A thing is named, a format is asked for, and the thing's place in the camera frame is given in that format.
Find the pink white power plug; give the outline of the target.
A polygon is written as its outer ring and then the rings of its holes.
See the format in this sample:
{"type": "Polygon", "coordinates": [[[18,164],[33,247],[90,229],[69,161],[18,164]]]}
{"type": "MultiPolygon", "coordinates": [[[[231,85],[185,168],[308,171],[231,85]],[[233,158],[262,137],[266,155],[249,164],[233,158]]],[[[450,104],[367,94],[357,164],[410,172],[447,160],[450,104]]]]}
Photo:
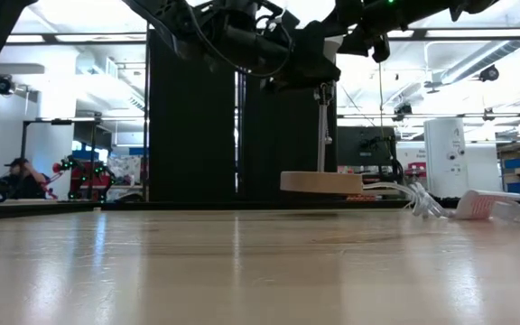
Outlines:
{"type": "Polygon", "coordinates": [[[520,219],[520,194],[485,190],[468,190],[451,217],[460,220],[520,219]]]}

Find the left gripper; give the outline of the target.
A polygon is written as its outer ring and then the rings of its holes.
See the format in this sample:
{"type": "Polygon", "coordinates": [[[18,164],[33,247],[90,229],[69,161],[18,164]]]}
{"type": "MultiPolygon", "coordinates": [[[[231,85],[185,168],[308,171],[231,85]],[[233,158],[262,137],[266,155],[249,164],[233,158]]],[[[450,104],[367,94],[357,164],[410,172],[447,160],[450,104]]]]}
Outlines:
{"type": "Polygon", "coordinates": [[[325,25],[318,21],[291,32],[299,19],[288,11],[271,18],[262,33],[228,21],[220,37],[221,53],[229,62],[259,78],[281,74],[281,89],[316,88],[338,81],[340,70],[323,55],[325,25]]]}

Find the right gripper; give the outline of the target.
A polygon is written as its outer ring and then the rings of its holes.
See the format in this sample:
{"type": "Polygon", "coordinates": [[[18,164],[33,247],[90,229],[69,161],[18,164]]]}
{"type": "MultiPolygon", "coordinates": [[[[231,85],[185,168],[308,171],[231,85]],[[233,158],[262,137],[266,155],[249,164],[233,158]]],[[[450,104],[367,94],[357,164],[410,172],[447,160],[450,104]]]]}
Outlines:
{"type": "Polygon", "coordinates": [[[387,60],[391,54],[387,34],[405,27],[404,8],[396,0],[336,0],[334,17],[340,30],[352,32],[344,36],[340,54],[368,56],[376,63],[387,60]]]}

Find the black standing desk frame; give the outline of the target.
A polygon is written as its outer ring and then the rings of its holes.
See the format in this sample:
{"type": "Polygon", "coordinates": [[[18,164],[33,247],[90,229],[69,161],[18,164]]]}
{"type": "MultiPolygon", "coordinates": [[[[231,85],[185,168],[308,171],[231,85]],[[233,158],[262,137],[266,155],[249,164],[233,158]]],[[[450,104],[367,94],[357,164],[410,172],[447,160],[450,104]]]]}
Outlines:
{"type": "Polygon", "coordinates": [[[91,200],[99,120],[93,117],[23,121],[20,158],[47,175],[42,185],[53,200],[91,200]]]}

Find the black monitor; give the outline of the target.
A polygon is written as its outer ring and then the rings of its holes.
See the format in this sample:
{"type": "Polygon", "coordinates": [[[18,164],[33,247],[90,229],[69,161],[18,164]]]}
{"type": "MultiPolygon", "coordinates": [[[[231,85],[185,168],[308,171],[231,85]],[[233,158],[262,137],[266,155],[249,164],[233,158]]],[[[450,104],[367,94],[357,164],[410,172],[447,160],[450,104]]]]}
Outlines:
{"type": "Polygon", "coordinates": [[[387,126],[339,126],[337,163],[341,166],[392,166],[395,130],[387,126]]]}

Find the black aluminium table frame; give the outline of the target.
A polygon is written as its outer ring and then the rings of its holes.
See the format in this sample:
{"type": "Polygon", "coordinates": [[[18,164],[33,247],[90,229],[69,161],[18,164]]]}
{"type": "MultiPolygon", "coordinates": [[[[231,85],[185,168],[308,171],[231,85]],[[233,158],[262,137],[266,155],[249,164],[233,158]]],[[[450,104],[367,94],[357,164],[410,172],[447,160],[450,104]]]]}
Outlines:
{"type": "Polygon", "coordinates": [[[231,202],[40,202],[10,200],[0,203],[0,219],[34,217],[43,215],[91,212],[96,208],[105,211],[148,211],[148,210],[333,210],[333,209],[399,209],[407,205],[405,200],[379,201],[231,201],[231,202]]]}

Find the person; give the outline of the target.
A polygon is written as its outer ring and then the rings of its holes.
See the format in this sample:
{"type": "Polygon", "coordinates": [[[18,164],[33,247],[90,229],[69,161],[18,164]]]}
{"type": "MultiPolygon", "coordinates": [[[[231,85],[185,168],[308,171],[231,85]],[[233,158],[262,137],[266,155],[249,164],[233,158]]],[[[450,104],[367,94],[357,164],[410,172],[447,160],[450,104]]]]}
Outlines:
{"type": "Polygon", "coordinates": [[[15,158],[6,165],[8,173],[0,178],[10,199],[44,199],[44,185],[49,178],[38,172],[25,158],[15,158]]]}

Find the black partition panel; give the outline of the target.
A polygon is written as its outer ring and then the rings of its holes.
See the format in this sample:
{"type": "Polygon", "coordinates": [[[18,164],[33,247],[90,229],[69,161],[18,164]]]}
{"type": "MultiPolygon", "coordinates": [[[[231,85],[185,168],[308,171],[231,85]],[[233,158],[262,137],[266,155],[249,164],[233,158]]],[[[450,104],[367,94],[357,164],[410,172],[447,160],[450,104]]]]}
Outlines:
{"type": "Polygon", "coordinates": [[[311,88],[270,92],[246,78],[238,148],[238,191],[248,201],[325,200],[280,190],[282,172],[317,169],[319,106],[311,88]]]}
{"type": "Polygon", "coordinates": [[[149,50],[149,200],[236,194],[235,72],[182,60],[154,31],[149,50]]]}

